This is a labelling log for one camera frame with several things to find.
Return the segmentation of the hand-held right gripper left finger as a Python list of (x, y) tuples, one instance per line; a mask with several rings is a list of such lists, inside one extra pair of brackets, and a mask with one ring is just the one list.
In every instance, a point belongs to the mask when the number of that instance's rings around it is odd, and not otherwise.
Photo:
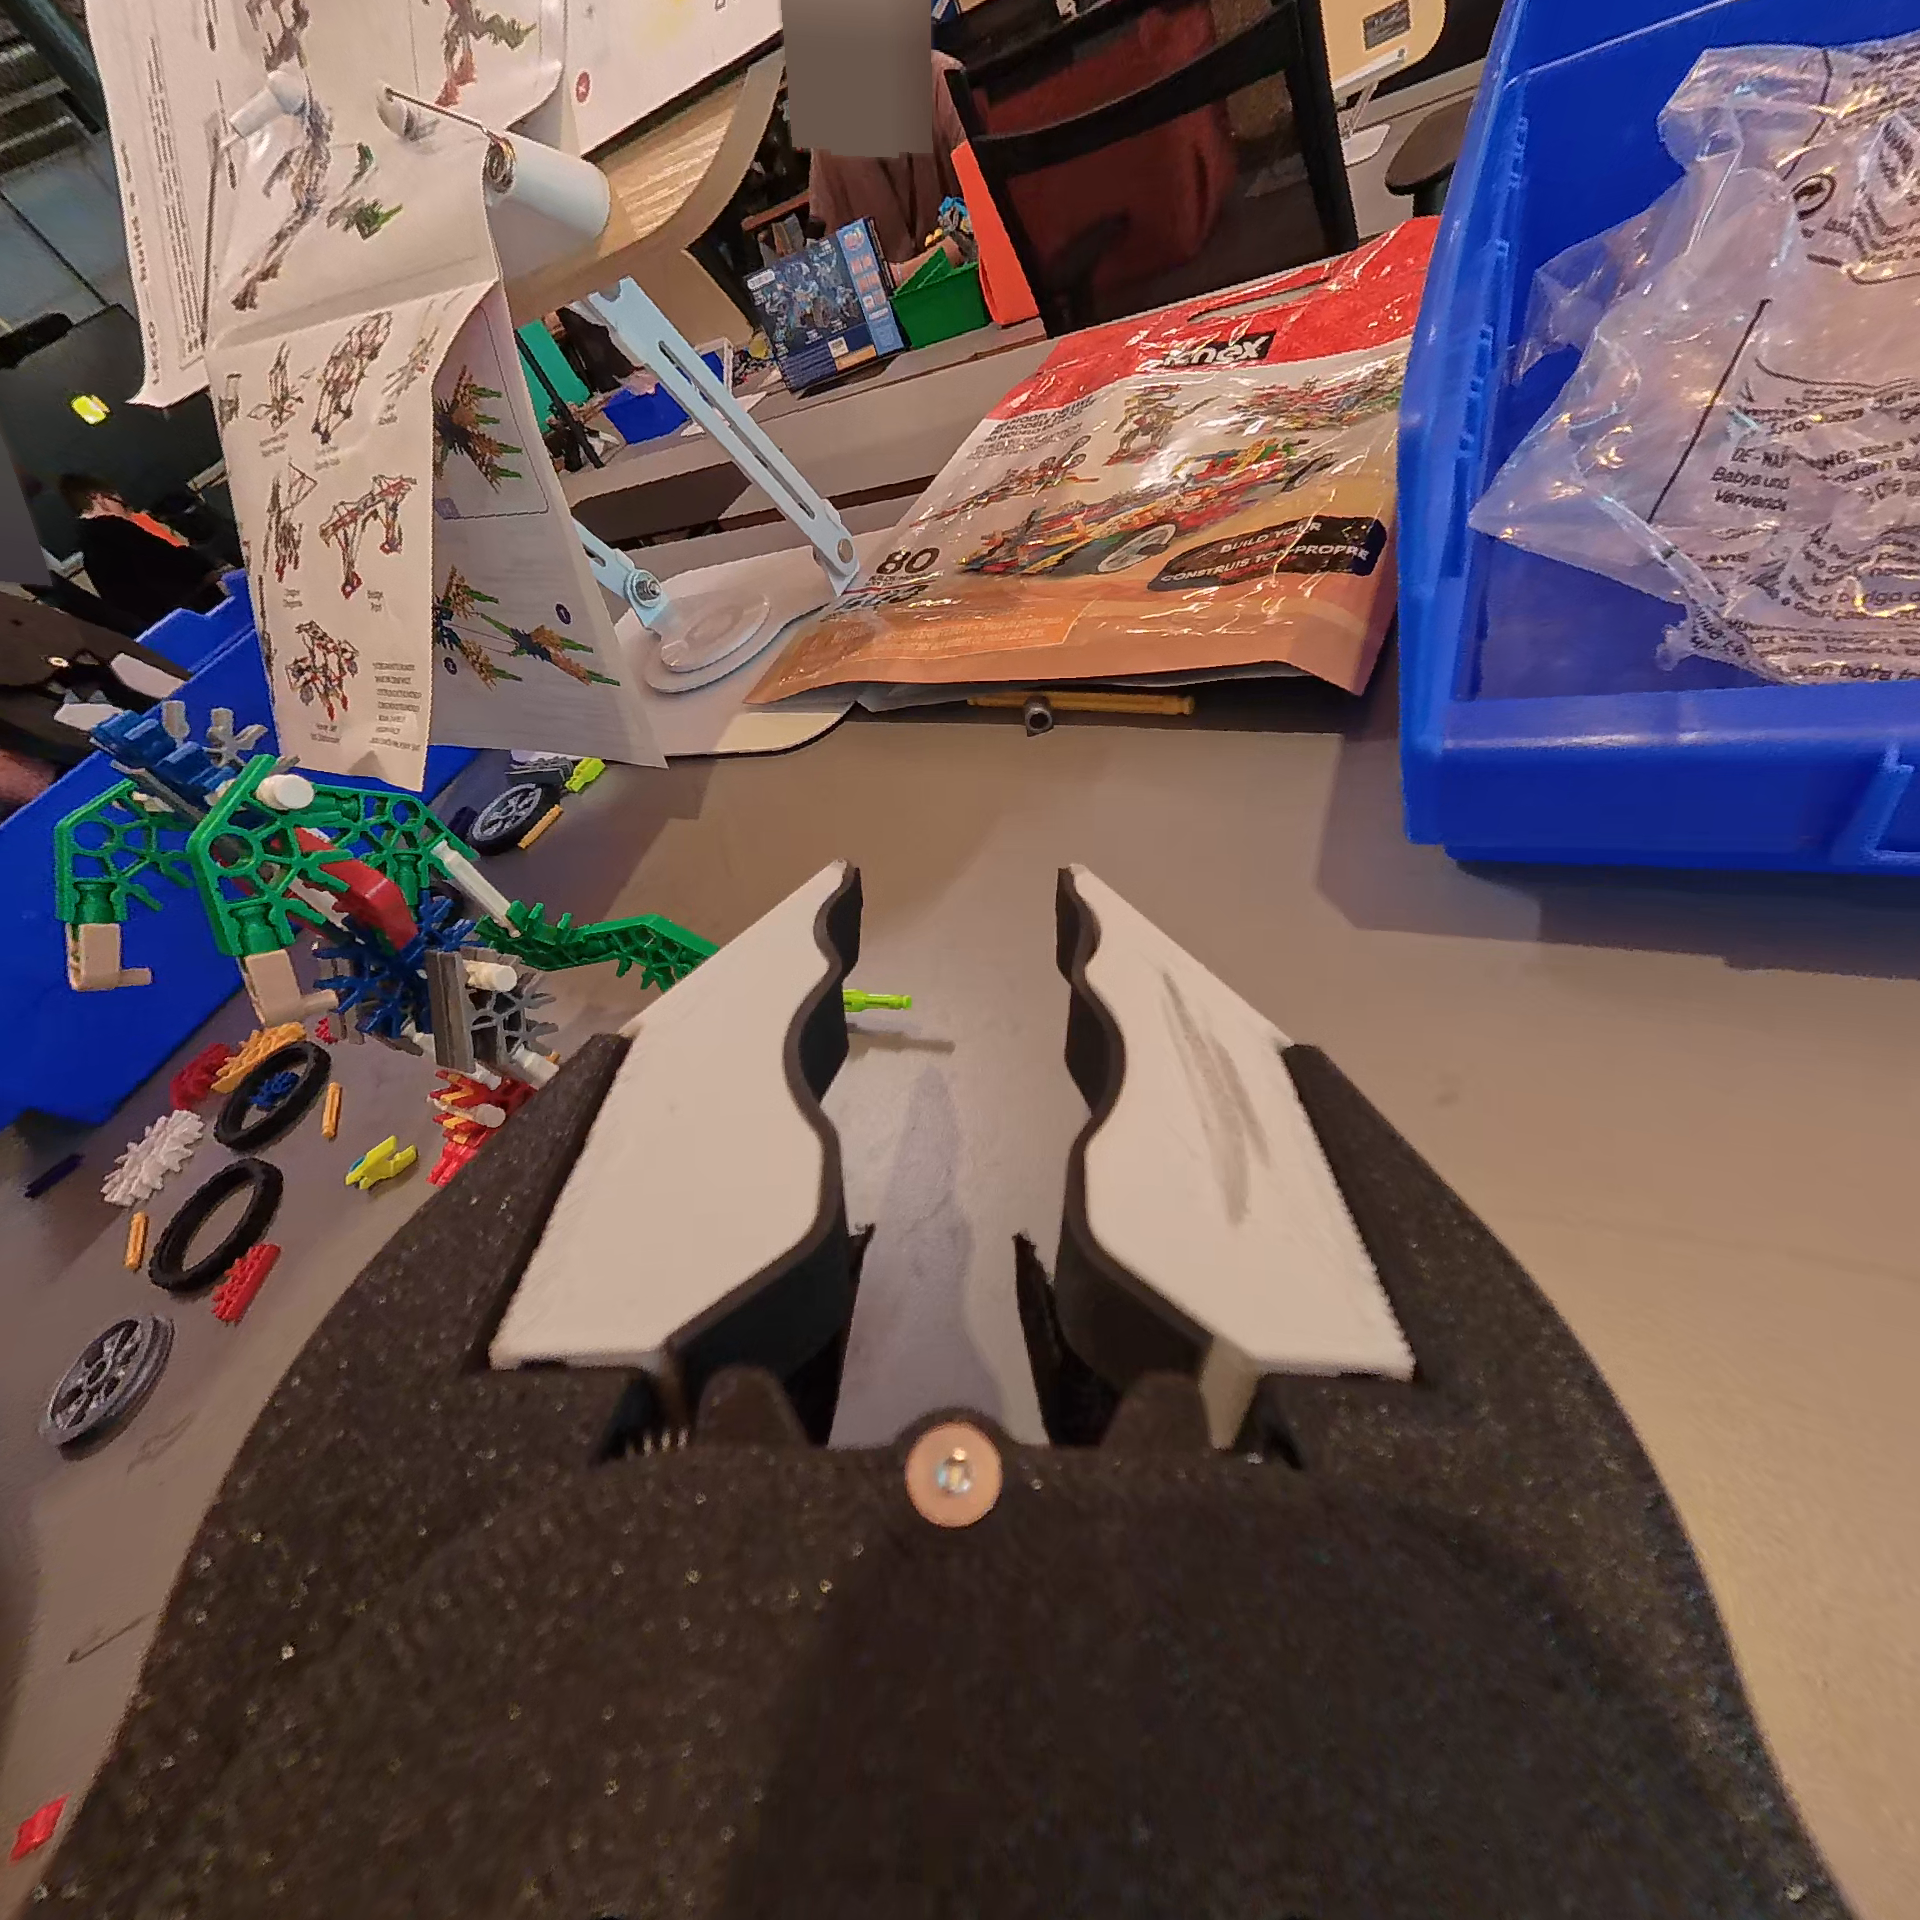
[(857, 1275), (826, 1091), (848, 1059), (857, 865), (824, 865), (620, 1027), (625, 1053), (490, 1342), (502, 1374), (650, 1376), (838, 1349)]

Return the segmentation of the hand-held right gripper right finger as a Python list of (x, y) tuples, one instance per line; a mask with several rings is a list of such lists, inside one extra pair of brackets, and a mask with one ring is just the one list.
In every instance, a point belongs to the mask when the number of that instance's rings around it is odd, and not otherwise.
[(1128, 903), (1064, 865), (1073, 1141), (1051, 1301), (1122, 1395), (1147, 1376), (1251, 1409), (1271, 1376), (1406, 1385), (1415, 1352), (1295, 1073), (1295, 1039)]

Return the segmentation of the colourful toy construction model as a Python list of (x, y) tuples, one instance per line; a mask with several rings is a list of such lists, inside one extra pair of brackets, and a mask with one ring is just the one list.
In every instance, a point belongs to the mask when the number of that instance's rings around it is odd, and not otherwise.
[(58, 722), (118, 770), (55, 827), (63, 927), (126, 925), (162, 879), (195, 890), (259, 1023), (340, 1017), (360, 1039), (427, 1051), (490, 1088), (555, 1075), (551, 971), (490, 943), (480, 925), (513, 898), (420, 797), (303, 775), (226, 709), (198, 734), (184, 701), (68, 696)]

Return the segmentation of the blue plastic bin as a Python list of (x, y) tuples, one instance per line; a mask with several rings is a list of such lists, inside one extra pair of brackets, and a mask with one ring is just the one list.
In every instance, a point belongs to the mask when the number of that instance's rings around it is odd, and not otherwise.
[(1883, 1), (1505, 5), (1448, 191), (1400, 433), (1406, 829), (1459, 859), (1915, 875), (1915, 683), (1779, 687), (1657, 664), (1656, 601), (1478, 535), (1561, 393), (1521, 373), (1537, 270), (1678, 181), (1657, 137), (1715, 46), (1915, 26)]
[(123, 925), (123, 963), (152, 982), (73, 992), (58, 913), (55, 827), (118, 770), (55, 722), (49, 696), (6, 691), (2, 1119), (49, 1113), (100, 1122), (241, 990), (192, 888), (152, 882)]

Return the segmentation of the green and lime connector cluster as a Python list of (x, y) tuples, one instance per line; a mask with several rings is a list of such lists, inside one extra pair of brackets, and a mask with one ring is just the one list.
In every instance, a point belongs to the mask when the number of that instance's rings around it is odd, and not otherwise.
[(571, 913), (554, 918), (539, 903), (518, 901), (480, 929), (494, 949), (537, 971), (615, 963), (623, 976), (639, 968), (640, 982), (660, 992), (719, 952), (714, 942), (658, 913), (579, 923)]

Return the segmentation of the black toy tire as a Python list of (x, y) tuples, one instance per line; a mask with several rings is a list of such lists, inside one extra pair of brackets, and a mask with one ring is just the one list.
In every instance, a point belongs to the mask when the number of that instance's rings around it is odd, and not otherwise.
[[(283, 1195), (279, 1166), (246, 1157), (214, 1170), (179, 1207), (160, 1231), (148, 1257), (148, 1278), (170, 1294), (207, 1290), (224, 1282), (231, 1270), (266, 1243)], [(210, 1217), (246, 1198), (230, 1229), (208, 1248), (195, 1253)]]
[(329, 1048), (289, 1039), (259, 1055), (224, 1094), (214, 1122), (218, 1144), (254, 1157), (286, 1138), (329, 1089)]
[(478, 807), (458, 834), (478, 856), (515, 849), (560, 805), (560, 791), (560, 781), (550, 777), (515, 779)]

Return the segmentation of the yellow rod with grey connector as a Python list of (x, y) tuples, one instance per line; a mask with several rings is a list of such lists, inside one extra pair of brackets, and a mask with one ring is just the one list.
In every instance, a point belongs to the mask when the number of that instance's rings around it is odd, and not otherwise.
[(1057, 726), (1065, 718), (1194, 718), (1196, 696), (1178, 689), (1137, 689), (1137, 687), (1000, 687), (990, 691), (967, 694), (964, 706), (986, 712), (1018, 712), (1028, 696), (1047, 696), (1057, 712)]

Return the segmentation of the white snowflake connector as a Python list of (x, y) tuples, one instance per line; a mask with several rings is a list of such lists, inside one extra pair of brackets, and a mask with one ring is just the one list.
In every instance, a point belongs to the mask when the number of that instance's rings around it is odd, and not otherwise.
[(158, 1115), (143, 1136), (128, 1142), (104, 1179), (100, 1193), (111, 1207), (145, 1207), (186, 1163), (192, 1160), (207, 1134), (198, 1110)]

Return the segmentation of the grey toy wheel hub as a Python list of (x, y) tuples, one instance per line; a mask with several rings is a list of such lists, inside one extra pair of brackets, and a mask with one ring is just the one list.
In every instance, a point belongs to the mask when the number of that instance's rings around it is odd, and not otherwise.
[(55, 1383), (39, 1417), (39, 1437), (86, 1449), (143, 1408), (174, 1349), (174, 1321), (143, 1312), (113, 1321)]

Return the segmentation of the pale metal stand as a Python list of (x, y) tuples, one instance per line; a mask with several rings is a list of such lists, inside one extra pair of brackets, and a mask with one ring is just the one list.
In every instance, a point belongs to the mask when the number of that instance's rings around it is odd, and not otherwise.
[[(735, 469), (775, 502), (816, 557), (827, 599), (839, 601), (857, 579), (857, 549), (838, 507), (790, 462), (636, 279), (588, 295), (586, 305), (631, 360), (657, 374), (657, 384), (727, 453)], [(640, 673), (652, 691), (692, 691), (730, 679), (794, 622), (758, 586), (664, 582), (583, 521), (575, 530), (595, 579), (639, 616)]]

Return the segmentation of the large model picture poster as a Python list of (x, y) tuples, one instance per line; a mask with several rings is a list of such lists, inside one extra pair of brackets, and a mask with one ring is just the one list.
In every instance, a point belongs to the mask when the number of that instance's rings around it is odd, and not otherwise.
[(563, 5), (86, 5), (148, 405), (208, 395), (279, 746), (660, 766), (544, 447), (491, 213)]

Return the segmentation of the blue printed box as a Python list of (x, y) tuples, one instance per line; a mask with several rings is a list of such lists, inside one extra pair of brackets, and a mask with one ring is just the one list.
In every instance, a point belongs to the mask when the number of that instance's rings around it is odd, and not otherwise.
[(908, 350), (895, 277), (873, 222), (842, 223), (748, 277), (753, 312), (795, 395), (816, 393)]

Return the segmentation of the small green box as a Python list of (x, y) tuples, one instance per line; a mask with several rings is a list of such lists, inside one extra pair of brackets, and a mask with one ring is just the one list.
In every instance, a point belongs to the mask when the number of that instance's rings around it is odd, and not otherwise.
[(896, 286), (895, 310), (911, 350), (943, 345), (992, 322), (977, 259), (952, 263), (945, 251)]

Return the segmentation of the clear plastic parts bag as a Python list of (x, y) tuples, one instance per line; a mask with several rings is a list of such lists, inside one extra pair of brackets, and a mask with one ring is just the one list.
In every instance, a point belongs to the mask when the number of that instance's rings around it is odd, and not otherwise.
[(1535, 277), (1521, 369), (1580, 358), (1470, 525), (1671, 603), (1671, 661), (1914, 681), (1918, 37), (1704, 51), (1660, 137)]

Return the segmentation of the black mesh chair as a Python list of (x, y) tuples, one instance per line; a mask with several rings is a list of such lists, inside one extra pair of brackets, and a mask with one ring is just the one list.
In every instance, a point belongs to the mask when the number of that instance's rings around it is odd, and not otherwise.
[(1051, 338), (1359, 246), (1322, 5), (1090, 5), (945, 103)]

